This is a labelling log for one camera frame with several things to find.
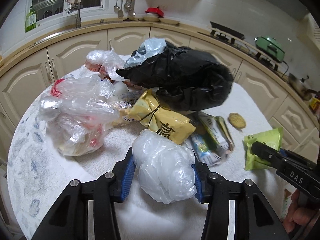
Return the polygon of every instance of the black trash bag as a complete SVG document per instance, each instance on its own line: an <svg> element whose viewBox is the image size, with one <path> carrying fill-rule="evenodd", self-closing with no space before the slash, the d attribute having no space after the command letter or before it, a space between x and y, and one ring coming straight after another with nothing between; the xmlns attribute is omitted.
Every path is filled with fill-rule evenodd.
<svg viewBox="0 0 320 240"><path fill-rule="evenodd" d="M163 53L117 74L145 88L159 87L158 100L174 111L222 105L233 82L229 69L210 53L166 43Z"/></svg>

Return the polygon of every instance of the table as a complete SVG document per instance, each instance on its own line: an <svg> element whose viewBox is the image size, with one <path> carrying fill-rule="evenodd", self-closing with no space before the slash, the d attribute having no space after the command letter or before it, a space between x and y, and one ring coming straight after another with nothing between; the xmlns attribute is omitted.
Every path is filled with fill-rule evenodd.
<svg viewBox="0 0 320 240"><path fill-rule="evenodd" d="M81 78L93 74L84 66L67 76ZM17 221L27 239L31 239L56 198L72 179L87 182L97 179L122 160L134 139L145 129L139 122L108 131L105 144L94 153L79 157L63 157L45 135L45 122L37 119L39 97L25 112L12 139L8 158L8 187ZM246 120L242 131L227 126L235 143L235 150L220 166L211 168L228 180L242 182L252 179L264 193L276 213L280 215L285 182L274 169L245 171L245 135L270 130L271 126L246 91L234 83L222 106L204 112L221 115L237 112ZM125 239L200 239L206 217L207 204L196 198L171 204L158 203L145 193L137 181L123 204L115 203L121 238ZM92 239L92 203L89 210L89 239ZM230 206L230 225L234 225L234 205ZM233 239L234 227L229 227Z"/></svg>

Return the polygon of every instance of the red lid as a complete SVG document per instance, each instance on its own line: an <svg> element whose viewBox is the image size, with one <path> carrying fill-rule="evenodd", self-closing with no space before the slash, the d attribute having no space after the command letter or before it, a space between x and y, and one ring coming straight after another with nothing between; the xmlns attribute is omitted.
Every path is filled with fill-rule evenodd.
<svg viewBox="0 0 320 240"><path fill-rule="evenodd" d="M147 10L146 10L146 13L156 13L156 14L158 14L159 15L159 17L162 17L163 18L163 11L161 11L160 9L159 9L159 7L157 7L157 8L152 8L152 7L150 7L150 8L148 8Z"/></svg>

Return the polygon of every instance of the green snack package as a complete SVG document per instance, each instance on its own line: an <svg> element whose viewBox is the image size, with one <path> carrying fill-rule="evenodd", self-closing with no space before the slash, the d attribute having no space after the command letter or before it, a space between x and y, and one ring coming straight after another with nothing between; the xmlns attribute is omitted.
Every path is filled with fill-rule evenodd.
<svg viewBox="0 0 320 240"><path fill-rule="evenodd" d="M255 141L261 142L277 151L281 148L283 136L283 128L276 128L270 131L251 134L244 137L244 143L247 146L247 154L245 160L245 170L250 171L254 169L269 169L270 163L266 160L259 158L251 151L251 146Z"/></svg>

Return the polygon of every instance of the metal screw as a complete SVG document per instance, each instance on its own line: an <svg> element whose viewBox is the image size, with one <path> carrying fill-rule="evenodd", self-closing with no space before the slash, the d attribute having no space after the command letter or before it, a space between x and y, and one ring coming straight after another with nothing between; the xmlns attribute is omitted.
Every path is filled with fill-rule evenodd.
<svg viewBox="0 0 320 240"><path fill-rule="evenodd" d="M251 179L246 179L244 182L245 182L246 185L248 185L248 186L252 186L252 185L253 185L253 181L252 181Z"/></svg>
<svg viewBox="0 0 320 240"><path fill-rule="evenodd" d="M113 172L109 171L109 172L107 172L106 174L104 174L104 176L105 176L107 179L111 179L111 178L114 176L114 174L113 174Z"/></svg>
<svg viewBox="0 0 320 240"><path fill-rule="evenodd" d="M211 179L217 179L217 178L219 177L219 174L216 173L216 172L211 172L211 173L209 174L209 177L210 177Z"/></svg>
<svg viewBox="0 0 320 240"><path fill-rule="evenodd" d="M75 186L77 186L78 184L79 184L79 181L76 180L76 179L74 179L73 181L70 182L70 185L71 185L72 187L75 187Z"/></svg>

